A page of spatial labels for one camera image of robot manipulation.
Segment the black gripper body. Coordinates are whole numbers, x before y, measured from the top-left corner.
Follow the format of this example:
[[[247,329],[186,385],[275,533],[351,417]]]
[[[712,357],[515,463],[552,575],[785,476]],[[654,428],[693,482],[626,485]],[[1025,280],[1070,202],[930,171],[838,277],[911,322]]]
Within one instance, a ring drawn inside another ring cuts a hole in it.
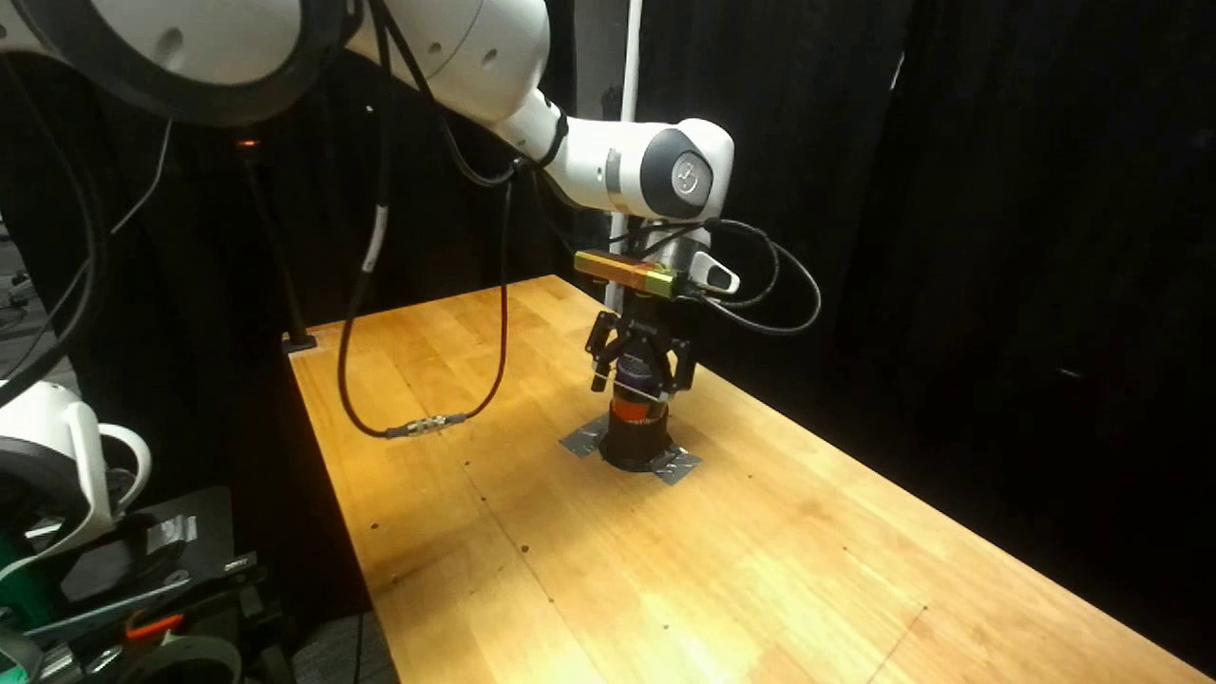
[[[665,325],[641,320],[624,320],[602,310],[584,338],[584,352],[608,352],[618,379],[665,379],[665,365],[686,361],[697,376],[697,357],[685,338],[674,338]]]

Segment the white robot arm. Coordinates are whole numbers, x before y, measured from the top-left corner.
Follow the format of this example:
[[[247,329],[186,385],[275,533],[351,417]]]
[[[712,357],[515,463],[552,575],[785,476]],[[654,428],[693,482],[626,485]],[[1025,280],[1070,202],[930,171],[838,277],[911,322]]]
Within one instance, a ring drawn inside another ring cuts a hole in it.
[[[571,116],[541,92],[543,0],[0,0],[0,25],[2,54],[48,58],[165,121],[265,121],[355,54],[494,134],[583,210],[705,223],[730,194],[722,125]]]

